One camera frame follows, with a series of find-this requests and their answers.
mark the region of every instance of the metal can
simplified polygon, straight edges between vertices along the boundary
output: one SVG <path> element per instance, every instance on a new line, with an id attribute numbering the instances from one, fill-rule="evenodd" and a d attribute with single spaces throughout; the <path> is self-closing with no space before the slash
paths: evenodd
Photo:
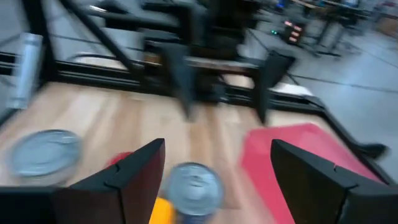
<path id="1" fill-rule="evenodd" d="M 70 131 L 39 131 L 12 147 L 9 168 L 23 185 L 61 184 L 75 172 L 81 148 L 81 138 Z"/>
<path id="2" fill-rule="evenodd" d="M 219 176 L 194 162 L 172 169 L 166 191 L 167 199 L 173 203 L 183 224 L 205 223 L 220 207 L 224 197 Z"/>

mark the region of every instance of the red mat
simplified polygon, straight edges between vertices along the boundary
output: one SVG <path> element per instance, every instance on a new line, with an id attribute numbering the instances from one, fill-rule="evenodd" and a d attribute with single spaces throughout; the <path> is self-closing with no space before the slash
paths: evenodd
<path id="1" fill-rule="evenodd" d="M 345 146 L 314 124 L 252 130 L 244 141 L 241 165 L 278 224 L 294 220 L 271 163 L 271 141 L 281 139 L 369 179 L 381 182 Z"/>
<path id="2" fill-rule="evenodd" d="M 130 154 L 132 154 L 132 152 L 120 152 L 119 154 L 116 154 L 113 158 L 111 158 L 111 159 L 106 163 L 106 167 L 109 167 L 109 166 L 111 166 L 111 165 L 117 164 L 120 160 L 126 158 L 126 157 L 129 156 Z"/>

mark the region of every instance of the electronic equipment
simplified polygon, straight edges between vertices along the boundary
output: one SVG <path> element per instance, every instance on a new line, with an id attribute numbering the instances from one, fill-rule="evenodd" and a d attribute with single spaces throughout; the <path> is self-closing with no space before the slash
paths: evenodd
<path id="1" fill-rule="evenodd" d="M 302 39 L 307 26 L 307 20 L 304 18 L 290 18 L 284 23 L 285 29 L 280 34 L 282 40 L 288 44 L 298 45 Z"/>

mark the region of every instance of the wooden surface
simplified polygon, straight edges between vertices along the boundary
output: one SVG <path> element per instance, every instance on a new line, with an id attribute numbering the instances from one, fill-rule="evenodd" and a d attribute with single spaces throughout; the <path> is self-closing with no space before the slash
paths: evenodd
<path id="1" fill-rule="evenodd" d="M 255 112 L 242 106 L 199 104 L 195 111 L 195 121 L 188 123 L 173 98 L 51 83 L 0 130 L 0 184 L 19 184 L 6 168 L 7 150 L 21 137 L 43 129 L 67 129 L 84 140 L 78 172 L 68 185 L 98 172 L 119 152 L 165 138 L 165 178 L 173 166 L 187 161 L 220 175 L 225 200 L 210 223 L 273 223 L 239 166 L 244 135 L 262 127 Z M 279 111 L 269 116 L 270 126 L 310 122 L 331 132 L 316 116 Z"/>

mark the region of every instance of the concrete floor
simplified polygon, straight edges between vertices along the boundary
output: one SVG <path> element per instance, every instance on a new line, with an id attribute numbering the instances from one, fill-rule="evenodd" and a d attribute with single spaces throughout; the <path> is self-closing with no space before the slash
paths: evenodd
<path id="1" fill-rule="evenodd" d="M 50 29 L 57 47 L 57 58 L 66 60 L 76 52 L 110 54 L 87 30 L 72 27 L 71 18 L 55 0 L 44 0 L 50 18 Z M 24 30 L 17 1 L 0 1 L 0 51 L 15 52 L 19 45 L 18 34 Z M 316 34 L 320 21 L 313 21 L 309 32 Z M 369 30 L 361 37 L 347 37 L 359 50 L 355 54 L 342 49 L 344 57 L 335 60 L 324 56 L 314 58 L 306 51 L 288 46 L 274 36 L 268 35 L 274 25 L 260 24 L 254 34 L 268 47 L 288 48 L 296 53 L 298 62 L 290 73 L 295 79 L 323 100 L 346 129 L 361 142 L 381 142 L 391 148 L 388 156 L 379 160 L 380 165 L 398 182 L 398 46 L 390 37 Z M 124 31 L 108 31 L 112 38 L 135 57 L 137 35 Z M 250 37 L 250 46 L 245 54 L 264 55 L 259 43 Z"/>

